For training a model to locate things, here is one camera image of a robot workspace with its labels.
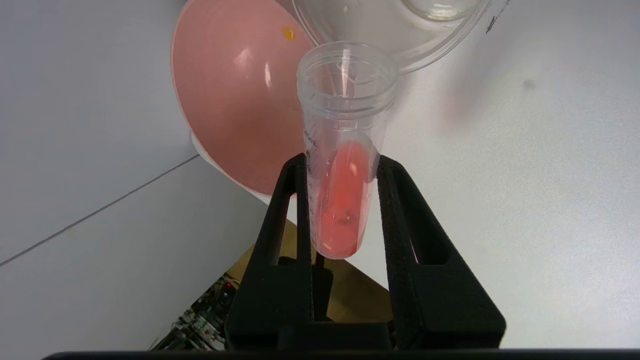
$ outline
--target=pink plastic bowl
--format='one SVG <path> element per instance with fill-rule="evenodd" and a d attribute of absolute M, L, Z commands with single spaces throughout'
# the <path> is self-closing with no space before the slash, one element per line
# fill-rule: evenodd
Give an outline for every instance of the pink plastic bowl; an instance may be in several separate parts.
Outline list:
<path fill-rule="evenodd" d="M 282 165 L 304 151 L 296 68 L 313 47 L 274 0 L 190 0 L 173 34 L 184 117 L 233 180 L 271 195 Z"/>

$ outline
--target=pink liquid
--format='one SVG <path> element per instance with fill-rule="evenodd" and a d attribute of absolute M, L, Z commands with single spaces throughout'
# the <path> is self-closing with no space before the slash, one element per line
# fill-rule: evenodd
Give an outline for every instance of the pink liquid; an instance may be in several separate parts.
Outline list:
<path fill-rule="evenodd" d="M 322 255 L 344 259 L 360 248 L 369 209 L 368 189 L 367 149 L 359 142 L 340 145 L 320 184 L 316 249 Z"/>

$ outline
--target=yellow spot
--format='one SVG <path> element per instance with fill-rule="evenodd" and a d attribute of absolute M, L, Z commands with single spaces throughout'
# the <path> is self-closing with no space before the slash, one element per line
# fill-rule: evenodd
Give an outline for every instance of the yellow spot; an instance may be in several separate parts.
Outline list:
<path fill-rule="evenodd" d="M 284 33 L 285 39 L 287 39 L 288 41 L 294 41 L 296 39 L 296 34 L 293 32 L 293 29 L 284 28 L 282 29 L 282 32 Z"/>

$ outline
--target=transparent container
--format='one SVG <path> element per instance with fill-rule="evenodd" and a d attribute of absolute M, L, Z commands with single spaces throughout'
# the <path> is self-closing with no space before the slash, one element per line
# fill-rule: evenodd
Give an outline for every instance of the transparent container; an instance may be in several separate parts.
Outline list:
<path fill-rule="evenodd" d="M 360 42 L 320 45 L 298 65 L 311 241 L 327 258 L 362 244 L 398 73 L 389 55 Z"/>
<path fill-rule="evenodd" d="M 292 0 L 317 45 L 365 42 L 386 51 L 400 73 L 421 69 L 453 49 L 491 0 Z"/>

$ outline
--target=gray line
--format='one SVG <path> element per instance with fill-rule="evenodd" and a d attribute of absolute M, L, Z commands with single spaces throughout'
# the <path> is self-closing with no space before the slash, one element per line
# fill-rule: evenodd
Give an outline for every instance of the gray line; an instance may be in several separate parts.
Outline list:
<path fill-rule="evenodd" d="M 178 165 L 175 165 L 175 166 L 174 166 L 174 167 L 172 167 L 171 169 L 169 169 L 169 170 L 167 170 L 167 171 L 163 172 L 162 174 L 160 174 L 160 175 L 158 175 L 158 176 L 154 177 L 154 178 L 153 178 L 153 179 L 151 179 L 150 181 L 147 181 L 146 183 L 144 183 L 144 184 L 140 185 L 139 187 L 137 187 L 137 188 L 135 188 L 135 189 L 131 190 L 130 192 L 126 193 L 125 195 L 123 195 L 123 196 L 121 196 L 121 197 L 117 198 L 116 200 L 114 200 L 114 201 L 110 202 L 109 204 L 106 204 L 105 206 L 101 207 L 100 209 L 98 209 L 98 210 L 94 211 L 93 213 L 90 213 L 89 215 L 86 215 L 85 217 L 81 218 L 80 220 L 78 220 L 78 221 L 74 222 L 73 224 L 71 224 L 71 225 L 69 225 L 69 226 L 66 226 L 64 229 L 62 229 L 62 230 L 58 231 L 57 233 L 55 233 L 55 234 L 51 235 L 50 237 L 48 237 L 48 238 L 46 238 L 46 239 L 44 239 L 44 240 L 42 240 L 42 241 L 38 241 L 37 243 L 33 244 L 32 246 L 30 246 L 30 247 L 26 248 L 25 250 L 20 251 L 20 252 L 19 252 L 19 253 L 17 253 L 16 255 L 14 255 L 14 256 L 12 256 L 12 257 L 8 258 L 7 260 L 4 260 L 3 262 L 1 262 L 1 263 L 0 263 L 0 267 L 7 265 L 8 263 L 12 262 L 13 260 L 16 260 L 17 258 L 21 257 L 22 255 L 24 255 L 24 254 L 28 253 L 29 251 L 31 251 L 31 250 L 33 250 L 33 249 L 35 249 L 35 248 L 39 247 L 40 245 L 44 244 L 45 242 L 47 242 L 47 241 L 49 241 L 49 240 L 51 240 L 51 239 L 55 238 L 56 236 L 60 235 L 61 233 L 64 233 L 65 231 L 67 231 L 67 230 L 71 229 L 72 227 L 76 226 L 77 224 L 80 224 L 81 222 L 83 222 L 83 221 L 85 221 L 86 219 L 88 219 L 88 218 L 90 218 L 90 217 L 94 216 L 95 214 L 97 214 L 97 213 L 101 212 L 102 210 L 104 210 L 104 209 L 106 209 L 106 208 L 110 207 L 111 205 L 116 204 L 117 202 L 120 202 L 121 200 L 124 200 L 126 197 L 128 197 L 129 195 L 133 194 L 134 192 L 137 192 L 138 190 L 140 190 L 140 189 L 144 188 L 146 185 L 149 185 L 150 183 L 153 183 L 154 181 L 158 180 L 159 178 L 161 178 L 161 177 L 165 176 L 166 174 L 168 174 L 168 173 L 170 173 L 170 172 L 174 171 L 175 169 L 177 169 L 177 168 L 179 168 L 179 167 L 183 166 L 184 164 L 186 164 L 186 163 L 188 163 L 189 161 L 191 161 L 191 160 L 193 160 L 193 159 L 195 159 L 195 158 L 198 158 L 198 157 L 200 157 L 200 155 L 194 155 L 194 156 L 192 156 L 191 158 L 189 158 L 189 159 L 187 159 L 187 160 L 183 161 L 182 163 L 179 163 Z"/>

